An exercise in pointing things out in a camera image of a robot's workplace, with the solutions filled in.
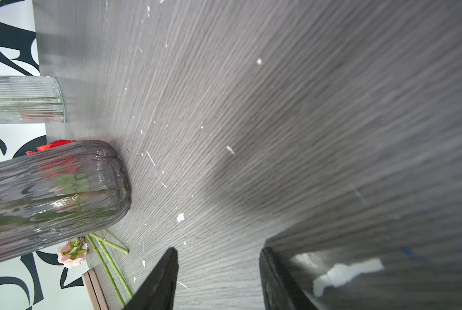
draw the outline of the gray wooden table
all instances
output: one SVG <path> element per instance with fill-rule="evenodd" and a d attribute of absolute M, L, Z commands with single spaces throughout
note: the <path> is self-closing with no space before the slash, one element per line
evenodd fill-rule
<path fill-rule="evenodd" d="M 382 257 L 407 276 L 326 291 L 333 308 L 462 306 L 462 269 L 449 268 L 462 268 L 462 1 L 34 8 L 40 71 L 67 110 L 49 139 L 107 141 L 128 170 L 131 210 L 102 234 L 131 249 L 112 254 L 132 290 L 174 246 L 175 309 L 262 309 L 258 257 L 276 236 L 287 264 L 336 247 L 331 263 Z"/>

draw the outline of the flower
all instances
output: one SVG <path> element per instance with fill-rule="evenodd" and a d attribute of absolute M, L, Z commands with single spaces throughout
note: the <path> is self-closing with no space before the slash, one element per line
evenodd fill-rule
<path fill-rule="evenodd" d="M 67 241 L 66 245 L 59 248 L 57 261 L 69 269 L 86 261 L 85 255 L 87 251 L 88 246 L 86 245 L 85 237 L 76 238 Z"/>

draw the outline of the flower stem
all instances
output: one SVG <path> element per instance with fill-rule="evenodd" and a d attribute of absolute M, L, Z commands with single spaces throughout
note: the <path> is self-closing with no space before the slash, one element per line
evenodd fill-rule
<path fill-rule="evenodd" d="M 91 235 L 92 237 L 94 237 L 95 239 L 97 239 L 98 241 L 102 241 L 102 242 L 105 243 L 106 245 L 110 245 L 111 247 L 113 247 L 113 248 L 116 249 L 116 250 L 119 250 L 119 251 L 121 251 L 121 252 L 123 252 L 123 253 L 129 254 L 129 250 L 123 248 L 122 246 L 116 245 L 116 244 L 110 242 L 109 240 L 105 240 L 104 238 L 98 236 L 97 234 L 91 233 L 90 235 Z"/>
<path fill-rule="evenodd" d="M 109 253 L 107 252 L 107 249 L 105 248 L 104 244 L 99 239 L 97 239 L 97 241 L 98 241 L 98 244 L 100 245 L 100 247 L 102 248 L 102 250 L 104 250 L 105 256 L 110 261 L 110 264 L 112 265 L 112 268 L 114 268 L 114 271 L 117 273 L 117 276 L 119 277 L 119 280 L 121 280 L 122 284 L 124 285 L 124 288 L 126 288 L 126 291 L 128 292 L 129 298 L 133 298 L 133 294 L 131 293 L 131 290 L 129 289 L 128 284 L 126 283 L 123 276 L 121 275 L 121 273 L 117 269 L 117 266 L 114 264 L 114 261 L 112 260 L 112 257 L 110 257 Z"/>
<path fill-rule="evenodd" d="M 114 282 L 114 278 L 112 278 L 112 275 L 110 274 L 110 271 L 109 271 L 108 268 L 107 268 L 107 264 L 105 263 L 104 258 L 103 258 L 102 255 L 100 254 L 100 251 L 98 251 L 97 246 L 95 245 L 95 243 L 93 243 L 93 240 L 91 239 L 90 235 L 86 235 L 86 237 L 87 237 L 88 240 L 90 241 L 91 246 L 93 246 L 93 250 L 95 250 L 95 252 L 97 252 L 98 258 L 100 258 L 100 261 L 102 262 L 102 265 L 104 265 L 105 271 L 107 272 L 107 275 L 108 275 L 108 277 L 109 277 L 109 279 L 110 279 L 110 283 L 112 283 L 112 286 L 114 287 L 115 293 L 117 294 L 117 297 L 119 298 L 119 301 L 121 302 L 121 305 L 122 305 L 123 307 L 125 307 L 126 304 L 125 304 L 124 301 L 122 300 L 121 293 L 120 293 L 119 290 L 117 289 L 117 286 L 116 286 L 116 284 L 115 284 L 115 282 Z"/>

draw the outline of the black and white backdrop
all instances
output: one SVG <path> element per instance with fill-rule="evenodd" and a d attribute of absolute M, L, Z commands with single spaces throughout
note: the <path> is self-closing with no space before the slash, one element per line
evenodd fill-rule
<path fill-rule="evenodd" d="M 39 74 L 31 0 L 0 0 L 0 75 Z M 44 124 L 0 124 L 0 162 L 44 144 Z M 86 263 L 64 268 L 59 246 L 0 263 L 0 310 L 91 309 L 81 280 Z"/>

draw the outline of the ribbed glass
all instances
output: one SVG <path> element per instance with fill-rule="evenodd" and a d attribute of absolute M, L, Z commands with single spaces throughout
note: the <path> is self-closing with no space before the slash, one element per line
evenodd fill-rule
<path fill-rule="evenodd" d="M 79 141 L 0 163 L 0 262 L 119 221 L 129 209 L 109 144 Z"/>
<path fill-rule="evenodd" d="M 0 123 L 64 122 L 59 84 L 51 76 L 0 76 Z"/>

